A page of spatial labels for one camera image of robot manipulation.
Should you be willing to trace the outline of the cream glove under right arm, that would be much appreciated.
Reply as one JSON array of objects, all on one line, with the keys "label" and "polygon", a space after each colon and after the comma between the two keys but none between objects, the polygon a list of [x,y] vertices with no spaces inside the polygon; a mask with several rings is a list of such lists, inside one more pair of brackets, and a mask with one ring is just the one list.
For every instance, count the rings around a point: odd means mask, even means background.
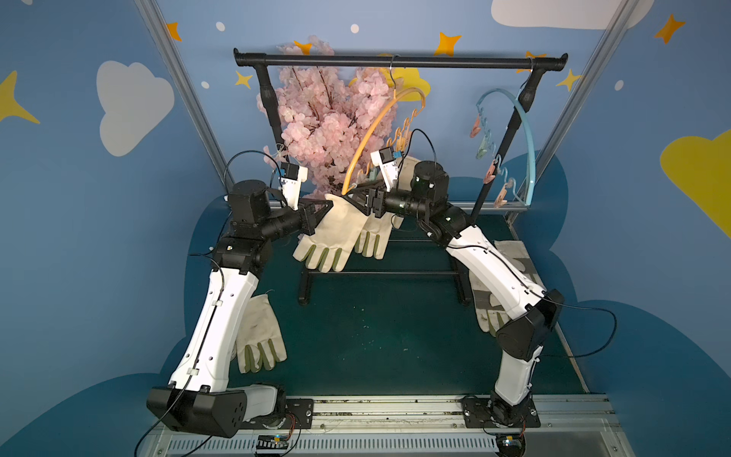
[{"label": "cream glove under right arm", "polygon": [[510,321],[510,317],[496,295],[472,272],[469,281],[478,325],[483,332],[496,337],[498,330]]}]

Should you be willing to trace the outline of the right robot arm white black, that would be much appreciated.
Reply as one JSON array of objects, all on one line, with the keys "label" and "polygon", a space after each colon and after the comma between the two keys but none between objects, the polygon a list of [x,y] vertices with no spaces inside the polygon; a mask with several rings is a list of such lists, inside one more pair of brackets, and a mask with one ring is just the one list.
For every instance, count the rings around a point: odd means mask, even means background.
[{"label": "right robot arm white black", "polygon": [[498,251],[462,209],[448,201],[449,177],[434,161],[417,163],[408,190],[396,180],[362,185],[345,194],[365,215],[387,213],[413,217],[434,243],[464,265],[497,297],[508,322],[496,335],[503,352],[490,396],[490,420],[504,427],[521,426],[531,415],[532,377],[554,330],[563,296],[530,280]]}]

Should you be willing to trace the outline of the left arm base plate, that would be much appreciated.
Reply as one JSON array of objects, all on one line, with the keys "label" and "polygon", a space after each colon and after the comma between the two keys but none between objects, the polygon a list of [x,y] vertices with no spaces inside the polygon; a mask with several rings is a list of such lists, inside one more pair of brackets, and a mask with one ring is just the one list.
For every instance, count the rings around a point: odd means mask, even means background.
[{"label": "left arm base plate", "polygon": [[290,398],[268,416],[259,416],[243,422],[240,430],[310,430],[314,418],[314,400]]}]

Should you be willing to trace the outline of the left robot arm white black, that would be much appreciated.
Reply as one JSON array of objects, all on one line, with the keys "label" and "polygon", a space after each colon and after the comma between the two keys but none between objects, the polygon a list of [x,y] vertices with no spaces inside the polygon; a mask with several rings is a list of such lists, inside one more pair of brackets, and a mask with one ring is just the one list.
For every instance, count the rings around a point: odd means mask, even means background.
[{"label": "left robot arm white black", "polygon": [[305,199],[297,208],[271,209],[272,197],[285,199],[281,190],[259,180],[241,181],[228,192],[230,232],[211,253],[209,290],[190,344],[167,386],[148,395],[148,409],[170,430],[232,438],[251,424],[278,425],[286,417],[281,388],[228,388],[230,356],[272,242],[313,234],[333,203]]}]

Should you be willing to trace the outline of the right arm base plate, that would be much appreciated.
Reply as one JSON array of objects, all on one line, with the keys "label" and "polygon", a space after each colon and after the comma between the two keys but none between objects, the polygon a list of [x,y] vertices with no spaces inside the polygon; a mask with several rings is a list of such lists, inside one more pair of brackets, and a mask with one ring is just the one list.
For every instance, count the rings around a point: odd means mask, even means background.
[{"label": "right arm base plate", "polygon": [[541,421],[529,394],[516,406],[497,393],[489,396],[468,394],[459,400],[467,428],[540,428]]}]

